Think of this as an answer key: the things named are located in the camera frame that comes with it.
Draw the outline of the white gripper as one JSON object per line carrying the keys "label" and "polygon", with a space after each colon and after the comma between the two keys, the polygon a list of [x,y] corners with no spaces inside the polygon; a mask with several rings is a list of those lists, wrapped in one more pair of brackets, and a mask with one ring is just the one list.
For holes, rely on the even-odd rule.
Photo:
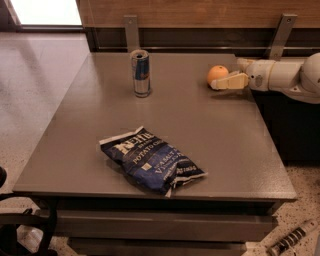
{"label": "white gripper", "polygon": [[223,78],[215,79],[210,83],[214,90],[243,89],[248,83],[252,90],[268,91],[271,70],[275,62],[273,60],[254,60],[248,58],[238,58],[237,65],[241,71],[235,75],[228,75]]}

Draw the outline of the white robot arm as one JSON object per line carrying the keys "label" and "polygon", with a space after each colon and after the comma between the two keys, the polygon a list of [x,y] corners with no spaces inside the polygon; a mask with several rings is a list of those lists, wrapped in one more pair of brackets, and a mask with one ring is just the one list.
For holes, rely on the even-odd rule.
{"label": "white robot arm", "polygon": [[253,60],[239,58],[235,70],[213,66],[207,74],[207,84],[213,90],[281,92],[287,97],[310,104],[320,103],[320,53],[303,62]]}

